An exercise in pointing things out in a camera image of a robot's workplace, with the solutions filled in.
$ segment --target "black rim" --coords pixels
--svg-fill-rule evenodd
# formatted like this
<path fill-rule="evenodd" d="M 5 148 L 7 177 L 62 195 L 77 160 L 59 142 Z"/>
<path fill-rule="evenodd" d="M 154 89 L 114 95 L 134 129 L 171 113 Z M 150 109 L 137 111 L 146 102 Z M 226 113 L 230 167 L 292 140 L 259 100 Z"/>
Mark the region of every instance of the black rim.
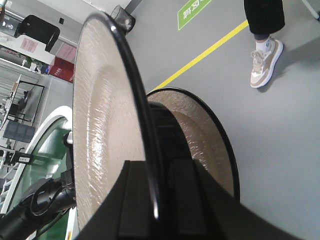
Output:
<path fill-rule="evenodd" d="M 231 165 L 231 171 L 232 171 L 232 179 L 233 179 L 233 194 L 234 194 L 234 198 L 240 201 L 240 180 L 239 180 L 239 173 L 238 173 L 236 157 L 235 157 L 232 145 L 230 143 L 230 140 L 228 138 L 228 135 L 227 135 L 224 127 L 222 126 L 221 122 L 219 121 L 219 119 L 215 115 L 215 113 L 198 96 L 194 95 L 193 93 L 191 93 L 191 92 L 189 92 L 187 90 L 184 90 L 184 89 L 181 89 L 181 88 L 177 88 L 177 87 L 160 88 L 160 89 L 154 90 L 152 92 L 149 92 L 147 94 L 147 97 L 151 96 L 151 95 L 153 95 L 155 93 L 164 92 L 164 91 L 174 91 L 174 92 L 179 92 L 179 93 L 187 95 L 188 97 L 190 97 L 193 100 L 195 100 L 201 107 L 203 107 L 203 109 L 206 111 L 206 113 L 211 117 L 212 121 L 216 125 L 216 127 L 217 127 L 217 129 L 218 129 L 218 131 L 219 131 L 219 133 L 220 133 L 220 135 L 222 137 L 223 143 L 225 145 L 226 151 L 227 151 L 228 156 L 229 156 L 230 165 Z"/>

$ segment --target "yellow floor line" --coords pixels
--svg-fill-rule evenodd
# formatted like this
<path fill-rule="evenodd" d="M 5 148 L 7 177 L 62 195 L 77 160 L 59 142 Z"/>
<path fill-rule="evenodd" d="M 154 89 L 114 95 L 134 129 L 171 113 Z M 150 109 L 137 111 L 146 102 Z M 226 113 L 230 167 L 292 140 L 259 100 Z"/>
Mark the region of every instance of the yellow floor line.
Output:
<path fill-rule="evenodd" d="M 240 33 L 243 29 L 245 29 L 248 26 L 248 21 L 245 20 L 243 23 L 241 23 L 239 26 L 237 26 L 235 29 L 233 29 L 231 32 L 229 32 L 227 35 L 225 35 L 223 38 L 221 38 L 219 41 L 217 41 L 215 44 L 213 44 L 211 47 L 209 47 L 207 50 L 205 50 L 203 53 L 201 53 L 199 56 L 197 56 L 195 59 L 190 61 L 187 65 L 180 68 L 175 74 L 173 74 L 171 77 L 167 78 L 164 82 L 162 82 L 160 85 L 158 85 L 155 89 L 160 89 L 171 83 L 173 80 L 175 80 L 177 77 L 179 77 L 181 74 L 183 74 L 185 71 L 187 71 L 189 68 L 196 65 L 198 62 L 200 62 L 202 59 L 204 59 L 206 56 L 211 54 L 213 51 L 221 47 L 223 44 L 225 44 L 228 40 L 230 40 L 232 37 Z"/>

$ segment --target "shoe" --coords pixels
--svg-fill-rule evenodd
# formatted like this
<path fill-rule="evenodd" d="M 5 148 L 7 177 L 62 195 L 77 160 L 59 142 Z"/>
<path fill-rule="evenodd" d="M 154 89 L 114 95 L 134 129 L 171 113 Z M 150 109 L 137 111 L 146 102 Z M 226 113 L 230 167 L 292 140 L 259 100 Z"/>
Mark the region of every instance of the shoe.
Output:
<path fill-rule="evenodd" d="M 260 88 L 269 82 L 274 72 L 275 64 L 284 49 L 284 45 L 279 40 L 270 38 L 270 44 L 270 50 L 265 53 L 260 50 L 255 50 L 251 53 L 253 69 L 250 85 L 254 89 Z"/>

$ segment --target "office chair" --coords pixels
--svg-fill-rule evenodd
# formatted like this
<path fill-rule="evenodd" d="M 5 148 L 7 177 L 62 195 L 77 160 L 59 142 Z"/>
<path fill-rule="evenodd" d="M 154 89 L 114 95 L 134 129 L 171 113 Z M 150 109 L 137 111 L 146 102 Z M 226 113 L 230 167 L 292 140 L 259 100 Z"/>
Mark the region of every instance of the office chair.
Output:
<path fill-rule="evenodd" d="M 17 27 L 15 38 L 27 35 L 30 38 L 46 44 L 45 51 L 50 52 L 58 40 L 60 29 L 41 18 L 29 15 Z"/>

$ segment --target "sneaker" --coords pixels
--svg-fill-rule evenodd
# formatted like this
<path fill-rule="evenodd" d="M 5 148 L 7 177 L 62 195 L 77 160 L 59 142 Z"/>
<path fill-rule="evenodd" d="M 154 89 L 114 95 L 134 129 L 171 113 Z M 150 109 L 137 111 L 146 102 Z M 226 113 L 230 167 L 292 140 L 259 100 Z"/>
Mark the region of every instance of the sneaker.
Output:
<path fill-rule="evenodd" d="M 275 64 L 280 57 L 284 45 L 282 42 L 270 39 L 271 48 L 269 51 L 263 53 L 260 50 L 253 51 L 253 69 L 251 72 L 251 87 L 257 89 L 266 85 L 274 72 Z"/>

